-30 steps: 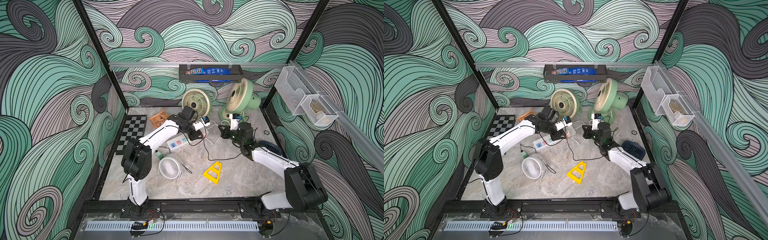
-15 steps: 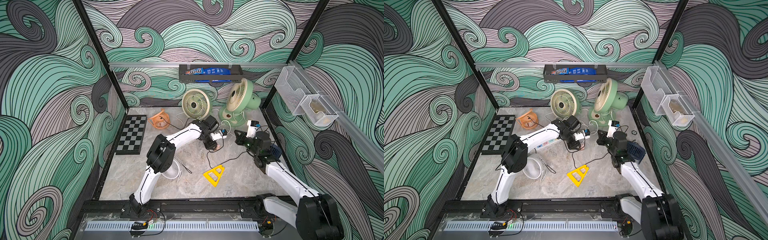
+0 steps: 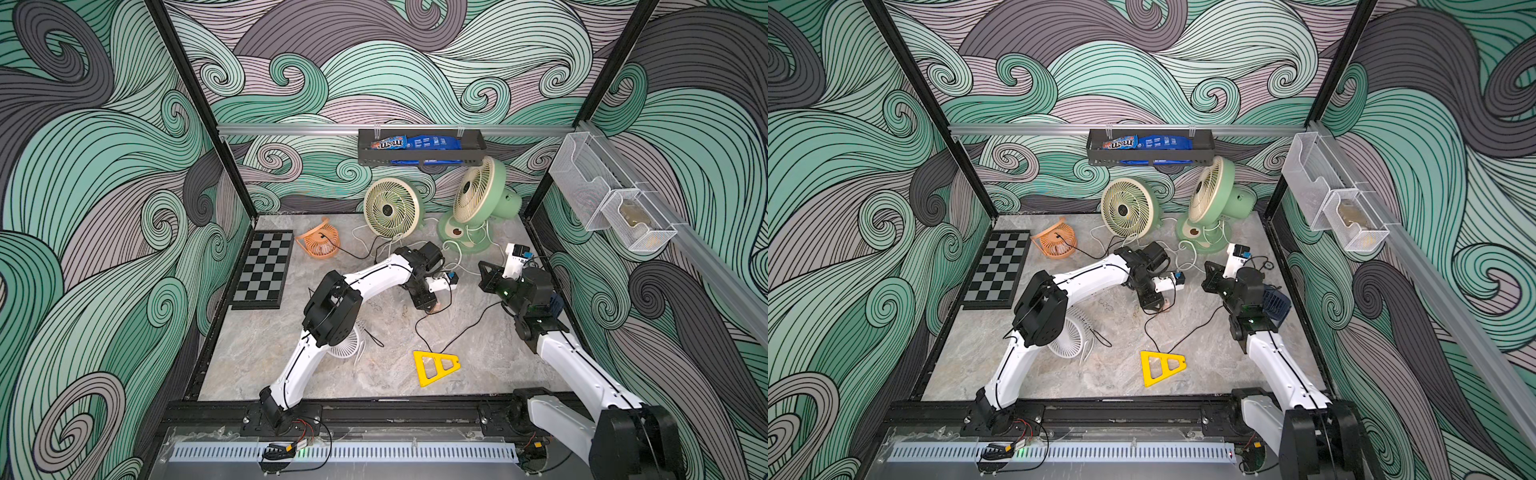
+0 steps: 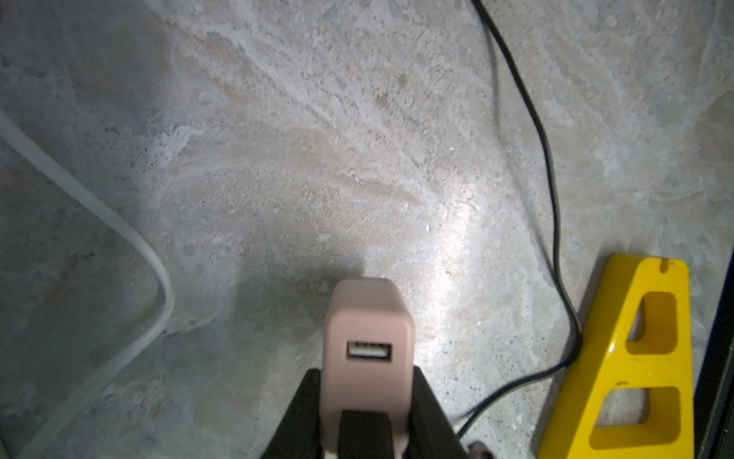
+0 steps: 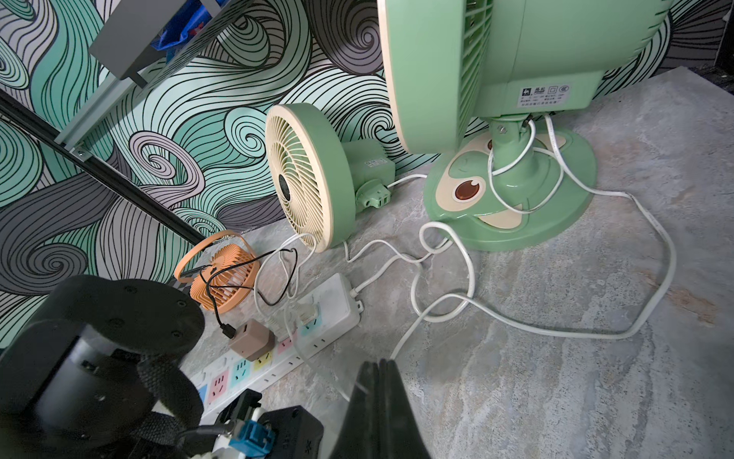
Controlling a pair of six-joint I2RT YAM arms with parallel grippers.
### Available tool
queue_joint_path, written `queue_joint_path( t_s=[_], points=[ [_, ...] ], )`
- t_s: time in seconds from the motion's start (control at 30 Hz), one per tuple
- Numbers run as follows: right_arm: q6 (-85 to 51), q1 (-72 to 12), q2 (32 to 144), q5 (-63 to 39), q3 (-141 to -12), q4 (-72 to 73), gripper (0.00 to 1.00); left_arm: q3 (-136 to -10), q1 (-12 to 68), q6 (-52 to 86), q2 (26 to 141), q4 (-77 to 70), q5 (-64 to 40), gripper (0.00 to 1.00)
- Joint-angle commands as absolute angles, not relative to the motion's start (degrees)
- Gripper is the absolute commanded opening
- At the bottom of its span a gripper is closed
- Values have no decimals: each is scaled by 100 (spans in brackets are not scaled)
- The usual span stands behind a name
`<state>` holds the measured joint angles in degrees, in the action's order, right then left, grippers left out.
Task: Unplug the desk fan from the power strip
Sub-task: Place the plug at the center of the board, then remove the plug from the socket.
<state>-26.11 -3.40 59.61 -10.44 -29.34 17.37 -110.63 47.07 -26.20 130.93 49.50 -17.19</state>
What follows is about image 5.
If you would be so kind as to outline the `white cable round fan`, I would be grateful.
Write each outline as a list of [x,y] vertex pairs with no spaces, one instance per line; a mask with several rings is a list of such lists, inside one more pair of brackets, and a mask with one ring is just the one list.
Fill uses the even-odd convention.
[[[332,386],[344,400],[348,401],[350,396],[345,392],[338,378],[336,378],[331,371],[313,364],[310,359],[311,351],[304,347],[305,339],[296,331],[298,329],[298,326],[296,325],[298,319],[296,317],[296,301],[293,297],[297,294],[299,289],[299,270],[315,253],[315,247],[310,247],[308,245],[309,242],[315,242],[315,235],[312,233],[292,233],[283,241],[275,243],[274,238],[278,235],[280,230],[284,229],[285,221],[281,219],[261,228],[251,229],[250,231],[245,231],[243,233],[246,237],[254,239],[258,249],[263,249],[266,242],[271,243],[273,251],[264,256],[263,262],[265,264],[269,263],[270,260],[275,258],[275,256],[281,256],[282,252],[285,252],[286,250],[295,250],[300,246],[305,248],[305,257],[301,261],[295,261],[291,264],[287,262],[282,263],[285,275],[287,277],[289,275],[292,277],[292,279],[284,285],[284,293],[288,297],[285,300],[285,304],[283,306],[278,306],[273,313],[262,313],[261,315],[265,319],[274,319],[277,330],[279,332],[286,333],[286,338],[290,340],[294,346],[292,351],[294,352],[294,358],[296,361],[304,363],[304,365],[310,367],[315,374],[322,378],[324,382],[330,384],[330,386]],[[456,233],[454,229],[451,229],[451,227],[446,223],[429,221],[422,225],[416,239],[421,243],[422,248],[424,249],[424,254],[422,256],[413,256],[413,254],[402,252],[394,247],[389,240],[384,239],[374,239],[365,243],[361,248],[355,247],[353,249],[349,247],[346,241],[339,244],[344,250],[344,263],[347,265],[361,263],[361,260],[365,256],[368,256],[370,252],[382,247],[388,248],[391,252],[391,257],[383,264],[382,267],[380,267],[380,269],[378,269],[378,271],[375,271],[374,275],[371,275],[367,279],[363,280],[361,284],[350,289],[347,296],[351,299],[356,298],[366,288],[377,283],[378,280],[396,262],[403,262],[416,269],[415,276],[411,281],[409,299],[417,318],[410,327],[406,329],[405,333],[393,349],[390,356],[392,360],[398,357],[403,346],[407,344],[408,340],[422,323],[444,323],[451,321],[451,319],[458,317],[458,315],[460,315],[468,305],[479,305],[477,298],[475,297],[475,294],[477,293],[477,273],[475,265],[468,249],[460,239],[458,233]],[[462,254],[464,262],[466,262],[466,269],[468,270],[468,288],[466,289],[466,292],[448,292],[439,298],[436,298],[430,305],[426,307],[420,306],[420,302],[418,302],[418,285],[420,279],[424,275],[426,265],[432,262],[437,256],[451,248],[456,248]]]

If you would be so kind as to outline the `pink usb charger adapter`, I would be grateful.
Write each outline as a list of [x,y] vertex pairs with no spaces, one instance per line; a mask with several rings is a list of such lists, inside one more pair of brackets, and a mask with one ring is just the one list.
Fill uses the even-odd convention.
[[275,347],[275,334],[257,319],[249,319],[236,329],[229,348],[247,361],[256,361]]

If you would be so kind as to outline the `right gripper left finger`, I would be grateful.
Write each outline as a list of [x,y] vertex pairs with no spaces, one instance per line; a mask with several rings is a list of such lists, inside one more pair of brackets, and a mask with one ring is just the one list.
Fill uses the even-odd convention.
[[361,365],[331,458],[378,458],[378,364]]

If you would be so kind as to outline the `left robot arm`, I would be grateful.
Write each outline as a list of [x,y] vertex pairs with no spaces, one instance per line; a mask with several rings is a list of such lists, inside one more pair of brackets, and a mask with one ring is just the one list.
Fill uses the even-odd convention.
[[204,404],[181,361],[205,318],[155,281],[62,281],[1,352],[5,458],[177,456]]

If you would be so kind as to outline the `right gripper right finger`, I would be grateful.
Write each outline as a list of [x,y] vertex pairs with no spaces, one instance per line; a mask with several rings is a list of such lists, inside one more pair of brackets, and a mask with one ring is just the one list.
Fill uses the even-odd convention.
[[397,363],[378,363],[378,457],[429,458]]

